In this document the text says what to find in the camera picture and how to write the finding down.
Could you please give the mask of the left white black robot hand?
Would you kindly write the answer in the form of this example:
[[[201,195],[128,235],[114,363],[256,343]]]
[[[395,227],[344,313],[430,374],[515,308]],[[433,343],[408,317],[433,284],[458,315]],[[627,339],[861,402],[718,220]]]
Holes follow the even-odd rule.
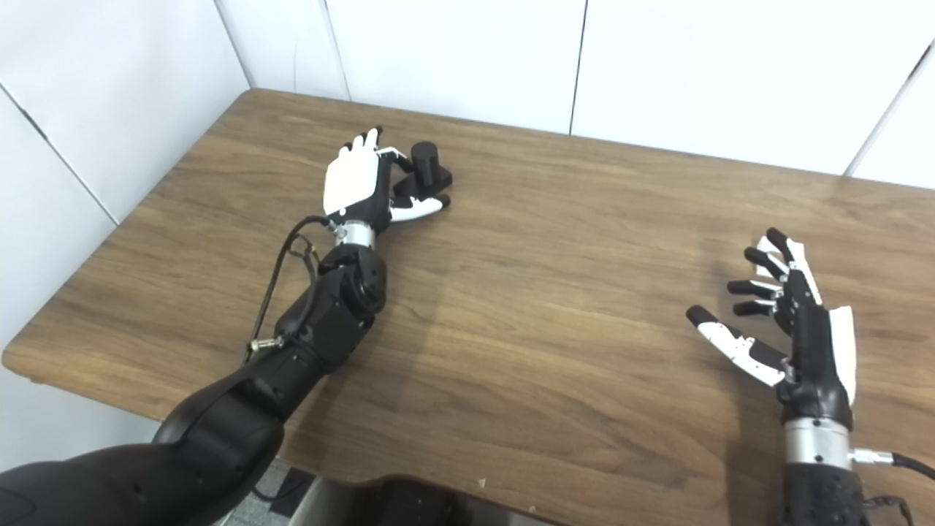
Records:
[[[380,234],[451,206],[440,189],[420,184],[410,156],[378,145],[381,134],[381,126],[358,134],[325,170],[323,210],[336,224],[362,222]]]

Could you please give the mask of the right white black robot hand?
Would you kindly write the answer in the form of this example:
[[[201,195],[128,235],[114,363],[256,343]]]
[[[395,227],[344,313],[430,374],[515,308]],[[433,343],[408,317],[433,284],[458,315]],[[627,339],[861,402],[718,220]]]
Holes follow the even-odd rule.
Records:
[[[722,323],[703,306],[687,309],[687,319],[706,340],[749,376],[775,390],[782,422],[827,419],[854,429],[856,345],[854,312],[845,305],[829,309],[812,273],[803,243],[778,229],[767,230],[744,257],[769,282],[731,281],[736,316],[767,316],[791,340],[782,352]]]

